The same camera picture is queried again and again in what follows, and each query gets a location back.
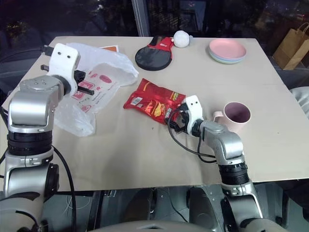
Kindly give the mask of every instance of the white ball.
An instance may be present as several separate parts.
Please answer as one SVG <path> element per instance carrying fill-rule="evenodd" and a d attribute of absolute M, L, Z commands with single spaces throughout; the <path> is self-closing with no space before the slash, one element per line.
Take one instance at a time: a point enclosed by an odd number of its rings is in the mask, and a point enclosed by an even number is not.
<path fill-rule="evenodd" d="M 174 34 L 173 42 L 176 47 L 187 47 L 190 43 L 189 34 L 183 30 L 179 30 Z"/>

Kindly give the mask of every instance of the white plastic bag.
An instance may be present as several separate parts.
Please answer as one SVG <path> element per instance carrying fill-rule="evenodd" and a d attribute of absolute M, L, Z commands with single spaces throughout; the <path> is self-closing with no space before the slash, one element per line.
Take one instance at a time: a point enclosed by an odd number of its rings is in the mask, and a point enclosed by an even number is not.
<path fill-rule="evenodd" d="M 121 86 L 136 82 L 138 72 L 124 54 L 91 47 L 82 43 L 68 43 L 77 49 L 81 59 L 77 70 L 86 72 L 79 86 L 94 90 L 93 96 L 77 92 L 65 96 L 55 113 L 55 124 L 77 136 L 95 133 L 95 113 L 104 108 Z"/>

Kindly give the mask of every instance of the chip bag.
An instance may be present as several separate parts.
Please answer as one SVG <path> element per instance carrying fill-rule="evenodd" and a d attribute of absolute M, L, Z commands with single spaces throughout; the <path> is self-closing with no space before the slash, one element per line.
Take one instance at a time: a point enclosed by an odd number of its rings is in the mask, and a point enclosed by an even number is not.
<path fill-rule="evenodd" d="M 156 86 L 142 79 L 139 87 L 124 104 L 125 109 L 136 109 L 150 116 L 153 120 L 166 124 L 170 112 L 184 100 L 185 95 Z"/>

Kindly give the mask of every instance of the table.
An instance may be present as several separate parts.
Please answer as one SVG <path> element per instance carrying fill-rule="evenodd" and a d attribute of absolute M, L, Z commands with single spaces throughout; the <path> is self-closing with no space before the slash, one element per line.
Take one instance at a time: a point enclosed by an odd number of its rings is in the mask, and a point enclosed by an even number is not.
<path fill-rule="evenodd" d="M 236 39 L 246 47 L 247 56 L 238 64 L 225 65 L 206 52 L 211 40 L 194 38 L 189 47 L 173 47 L 171 64 L 156 72 L 142 70 L 134 62 L 136 52 L 151 38 L 56 37 L 51 42 L 51 46 L 69 42 L 97 47 L 117 44 L 140 72 L 137 83 L 121 87 L 96 114 L 95 135 L 80 138 L 54 127 L 53 144 L 69 164 L 76 191 L 220 183 L 216 164 L 201 163 L 178 146 L 166 126 L 135 110 L 123 109 L 142 78 L 187 96 L 196 94 L 208 119 L 230 101 L 249 106 L 252 118 L 239 135 L 253 182 L 309 177 L 309 121 L 258 42 Z M 40 65 L 48 65 L 48 60 L 40 56 L 23 79 L 46 74 Z M 11 96 L 3 105 L 6 109 Z M 3 122 L 0 126 L 3 153 L 7 130 Z M 197 138 L 180 134 L 178 139 L 191 149 L 197 147 Z M 201 151 L 211 152 L 206 145 Z M 65 170 L 56 156 L 53 163 L 60 166 L 59 191 L 69 190 Z"/>

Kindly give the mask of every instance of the brown paper bag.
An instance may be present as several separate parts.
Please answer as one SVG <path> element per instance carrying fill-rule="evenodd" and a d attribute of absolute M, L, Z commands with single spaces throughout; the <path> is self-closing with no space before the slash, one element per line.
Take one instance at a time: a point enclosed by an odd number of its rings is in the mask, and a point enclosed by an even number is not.
<path fill-rule="evenodd" d="M 297 30 L 290 29 L 275 51 L 273 58 L 283 70 L 294 69 L 309 51 L 308 28 L 309 23 L 304 23 Z"/>

